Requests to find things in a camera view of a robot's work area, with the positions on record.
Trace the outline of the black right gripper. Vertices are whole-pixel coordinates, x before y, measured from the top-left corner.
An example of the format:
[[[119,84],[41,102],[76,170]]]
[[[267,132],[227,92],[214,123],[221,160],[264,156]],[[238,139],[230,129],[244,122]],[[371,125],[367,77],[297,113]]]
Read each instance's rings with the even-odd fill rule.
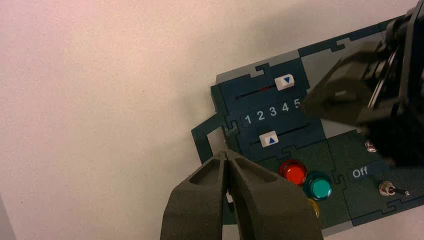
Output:
[[[357,124],[392,167],[422,167],[424,2],[391,21],[385,32],[386,45],[362,43],[338,60],[304,98],[302,111]]]

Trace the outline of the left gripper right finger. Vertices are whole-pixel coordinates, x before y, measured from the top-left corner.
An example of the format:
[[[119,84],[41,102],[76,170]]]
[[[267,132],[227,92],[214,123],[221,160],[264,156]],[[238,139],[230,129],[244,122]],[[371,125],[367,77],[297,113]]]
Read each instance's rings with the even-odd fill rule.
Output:
[[[240,239],[323,239],[316,212],[297,185],[232,150],[227,163]]]

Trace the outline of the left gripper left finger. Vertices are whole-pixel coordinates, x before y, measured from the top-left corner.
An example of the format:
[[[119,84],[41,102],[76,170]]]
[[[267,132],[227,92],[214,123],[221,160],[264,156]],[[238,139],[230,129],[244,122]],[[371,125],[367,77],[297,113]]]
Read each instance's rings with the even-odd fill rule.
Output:
[[[226,152],[220,151],[171,191],[162,217],[160,239],[222,239],[227,189],[228,158]]]

